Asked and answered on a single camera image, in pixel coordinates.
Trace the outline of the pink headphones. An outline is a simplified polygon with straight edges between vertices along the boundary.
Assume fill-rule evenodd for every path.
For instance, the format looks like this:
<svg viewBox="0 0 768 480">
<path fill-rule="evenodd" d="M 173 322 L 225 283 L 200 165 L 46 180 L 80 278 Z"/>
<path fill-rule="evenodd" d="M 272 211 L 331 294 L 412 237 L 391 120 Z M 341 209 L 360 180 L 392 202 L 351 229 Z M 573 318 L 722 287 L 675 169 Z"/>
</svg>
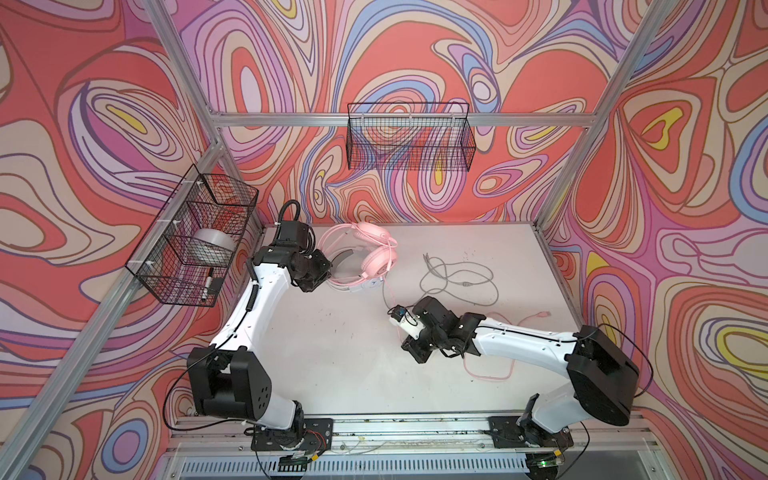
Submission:
<svg viewBox="0 0 768 480">
<path fill-rule="evenodd" d="M 318 242 L 320 251 L 331 261 L 332 288 L 358 292 L 382 284 L 398 260 L 398 242 L 384 227 L 369 223 L 344 223 L 330 227 Z M 362 255 L 354 274 L 340 266 L 354 256 Z"/>
</svg>

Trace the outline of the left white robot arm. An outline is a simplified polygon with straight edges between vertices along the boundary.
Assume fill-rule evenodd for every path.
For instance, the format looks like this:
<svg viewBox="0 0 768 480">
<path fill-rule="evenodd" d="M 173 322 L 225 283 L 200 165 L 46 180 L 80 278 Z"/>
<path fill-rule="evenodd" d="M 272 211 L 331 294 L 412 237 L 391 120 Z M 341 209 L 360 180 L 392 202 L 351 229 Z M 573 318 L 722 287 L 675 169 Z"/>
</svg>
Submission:
<svg viewBox="0 0 768 480">
<path fill-rule="evenodd" d="M 195 411 L 221 420 L 247 421 L 281 449 L 304 448 L 309 436 L 301 404 L 273 389 L 259 346 L 284 294 L 310 293 L 330 277 L 331 262 L 315 246 L 312 228 L 282 220 L 273 241 L 248 264 L 250 281 L 231 317 L 207 347 L 187 359 Z"/>
</svg>

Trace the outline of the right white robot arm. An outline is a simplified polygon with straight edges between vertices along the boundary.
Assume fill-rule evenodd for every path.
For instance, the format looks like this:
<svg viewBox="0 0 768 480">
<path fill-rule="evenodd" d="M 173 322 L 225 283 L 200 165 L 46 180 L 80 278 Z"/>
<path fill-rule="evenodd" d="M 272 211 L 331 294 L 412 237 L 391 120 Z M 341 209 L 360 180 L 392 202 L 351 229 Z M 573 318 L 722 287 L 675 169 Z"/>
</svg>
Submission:
<svg viewBox="0 0 768 480">
<path fill-rule="evenodd" d="M 564 377 L 561 386 L 529 398 L 510 433 L 498 437 L 498 445 L 563 448 L 570 443 L 567 429 L 576 423 L 596 420 L 624 427 L 630 422 L 639 369 L 597 327 L 554 332 L 474 312 L 458 316 L 432 296 L 410 307 L 395 305 L 388 316 L 406 334 L 402 349 L 419 364 L 438 351 L 446 358 L 507 358 Z"/>
</svg>

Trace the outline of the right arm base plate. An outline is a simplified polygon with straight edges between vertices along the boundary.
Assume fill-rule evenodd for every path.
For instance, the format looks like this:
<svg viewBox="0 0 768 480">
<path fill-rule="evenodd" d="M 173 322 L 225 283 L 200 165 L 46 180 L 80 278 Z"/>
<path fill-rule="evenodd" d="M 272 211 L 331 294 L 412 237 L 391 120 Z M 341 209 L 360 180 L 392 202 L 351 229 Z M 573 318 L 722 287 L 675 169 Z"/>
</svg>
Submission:
<svg viewBox="0 0 768 480">
<path fill-rule="evenodd" d="M 549 433 L 532 421 L 520 421 L 518 416 L 491 416 L 483 431 L 491 437 L 495 448 L 559 449 L 565 451 L 574 445 L 565 430 Z"/>
</svg>

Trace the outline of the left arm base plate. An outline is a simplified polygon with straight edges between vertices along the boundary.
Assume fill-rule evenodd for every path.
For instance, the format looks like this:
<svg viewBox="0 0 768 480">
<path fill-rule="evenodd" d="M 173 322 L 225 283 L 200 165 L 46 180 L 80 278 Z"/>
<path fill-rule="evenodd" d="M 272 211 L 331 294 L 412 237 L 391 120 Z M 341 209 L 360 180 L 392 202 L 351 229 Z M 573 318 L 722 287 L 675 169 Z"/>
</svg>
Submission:
<svg viewBox="0 0 768 480">
<path fill-rule="evenodd" d="M 333 432 L 334 420 L 330 417 L 296 420 L 287 430 L 256 426 L 251 428 L 251 450 L 320 454 L 332 446 Z"/>
</svg>

